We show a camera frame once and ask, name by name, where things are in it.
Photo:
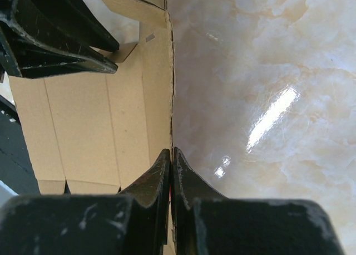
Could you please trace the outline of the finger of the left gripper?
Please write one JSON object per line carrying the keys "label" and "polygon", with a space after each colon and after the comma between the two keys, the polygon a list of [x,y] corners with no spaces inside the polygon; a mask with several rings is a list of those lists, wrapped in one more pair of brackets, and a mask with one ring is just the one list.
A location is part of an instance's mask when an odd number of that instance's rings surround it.
{"label": "finger of the left gripper", "polygon": [[83,0],[11,0],[11,30],[48,50],[120,48]]}
{"label": "finger of the left gripper", "polygon": [[80,72],[115,73],[118,67],[64,35],[40,13],[1,11],[1,70],[24,79]]}

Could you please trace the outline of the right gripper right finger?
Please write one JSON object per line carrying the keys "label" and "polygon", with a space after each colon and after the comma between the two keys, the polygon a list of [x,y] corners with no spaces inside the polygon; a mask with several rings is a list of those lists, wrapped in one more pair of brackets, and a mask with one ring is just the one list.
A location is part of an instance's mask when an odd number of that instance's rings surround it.
{"label": "right gripper right finger", "polygon": [[326,212],[299,199],[230,199],[174,149],[171,213],[177,254],[343,254]]}

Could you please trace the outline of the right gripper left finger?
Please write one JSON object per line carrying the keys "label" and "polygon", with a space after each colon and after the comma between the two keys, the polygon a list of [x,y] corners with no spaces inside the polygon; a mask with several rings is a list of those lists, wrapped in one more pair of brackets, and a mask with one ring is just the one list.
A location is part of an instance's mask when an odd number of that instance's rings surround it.
{"label": "right gripper left finger", "polygon": [[162,254],[170,152],[115,195],[22,195],[1,208],[2,254]]}

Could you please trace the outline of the brown cardboard box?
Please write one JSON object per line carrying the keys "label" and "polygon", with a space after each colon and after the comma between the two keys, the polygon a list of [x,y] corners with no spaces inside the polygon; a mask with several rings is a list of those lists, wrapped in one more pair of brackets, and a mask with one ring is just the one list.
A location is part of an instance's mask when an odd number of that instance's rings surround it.
{"label": "brown cardboard box", "polygon": [[171,150],[174,49],[167,0],[96,0],[115,73],[9,75],[39,195],[115,195]]}

